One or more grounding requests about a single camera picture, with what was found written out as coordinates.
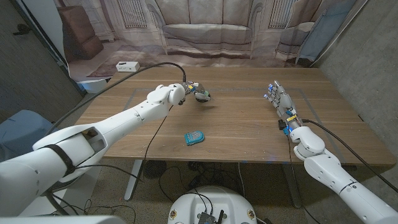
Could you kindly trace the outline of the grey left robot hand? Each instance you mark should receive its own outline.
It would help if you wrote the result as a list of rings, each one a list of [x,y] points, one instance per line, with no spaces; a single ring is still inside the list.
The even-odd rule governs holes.
[[[195,99],[200,103],[205,103],[211,100],[211,96],[201,83],[197,82],[183,82],[182,86],[185,89],[185,94],[193,94]]]

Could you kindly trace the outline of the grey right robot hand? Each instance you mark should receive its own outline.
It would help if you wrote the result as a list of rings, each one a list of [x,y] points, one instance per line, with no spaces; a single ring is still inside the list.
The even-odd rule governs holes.
[[[295,103],[277,80],[269,84],[268,92],[264,95],[264,98],[276,109],[280,118],[278,120],[279,129],[285,135],[289,135],[294,129],[303,126],[296,112]]]

